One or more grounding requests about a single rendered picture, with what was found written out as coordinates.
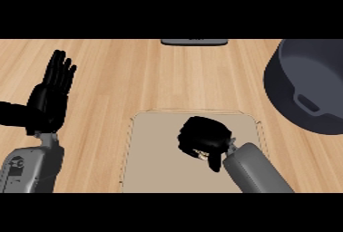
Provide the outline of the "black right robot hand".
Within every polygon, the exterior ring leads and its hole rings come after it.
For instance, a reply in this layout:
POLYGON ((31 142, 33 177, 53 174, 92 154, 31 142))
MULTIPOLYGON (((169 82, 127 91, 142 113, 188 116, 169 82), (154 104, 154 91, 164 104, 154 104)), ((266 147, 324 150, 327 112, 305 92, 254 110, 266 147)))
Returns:
POLYGON ((226 126, 210 118, 192 116, 179 130, 179 149, 194 158, 207 154, 207 164, 214 172, 222 168, 222 154, 234 152, 235 138, 226 126))

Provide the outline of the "dark grey flat appliance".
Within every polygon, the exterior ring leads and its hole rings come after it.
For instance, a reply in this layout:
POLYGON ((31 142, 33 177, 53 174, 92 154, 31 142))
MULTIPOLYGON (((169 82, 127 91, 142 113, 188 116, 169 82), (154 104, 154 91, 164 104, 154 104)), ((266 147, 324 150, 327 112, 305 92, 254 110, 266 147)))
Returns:
POLYGON ((161 44, 174 46, 220 46, 228 39, 161 39, 161 44))

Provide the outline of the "beige tray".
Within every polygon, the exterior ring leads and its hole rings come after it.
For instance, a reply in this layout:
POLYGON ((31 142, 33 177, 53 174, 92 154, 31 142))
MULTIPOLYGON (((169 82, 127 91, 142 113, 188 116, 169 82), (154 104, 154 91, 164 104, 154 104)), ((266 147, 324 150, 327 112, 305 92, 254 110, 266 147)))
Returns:
POLYGON ((262 122, 240 111, 143 111, 133 118, 127 160, 121 176, 124 193, 237 193, 225 170, 214 172, 201 159, 179 149, 179 130, 192 116, 219 121, 235 145, 265 148, 262 122))

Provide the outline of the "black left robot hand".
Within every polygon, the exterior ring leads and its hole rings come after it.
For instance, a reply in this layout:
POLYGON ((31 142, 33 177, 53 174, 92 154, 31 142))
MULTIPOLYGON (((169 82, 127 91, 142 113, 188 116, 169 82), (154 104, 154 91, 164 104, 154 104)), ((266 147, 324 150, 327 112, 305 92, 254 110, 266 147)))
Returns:
POLYGON ((55 50, 41 83, 33 89, 25 105, 0 101, 0 125, 24 127, 28 136, 56 133, 65 123, 68 93, 77 66, 55 50))

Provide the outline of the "dark grey pot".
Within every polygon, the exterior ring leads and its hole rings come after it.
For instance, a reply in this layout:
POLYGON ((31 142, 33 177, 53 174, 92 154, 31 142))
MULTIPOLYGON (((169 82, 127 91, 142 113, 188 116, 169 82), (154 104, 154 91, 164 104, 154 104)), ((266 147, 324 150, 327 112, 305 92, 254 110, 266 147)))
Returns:
POLYGON ((308 131, 343 134, 343 39, 282 39, 265 67, 265 93, 308 131))

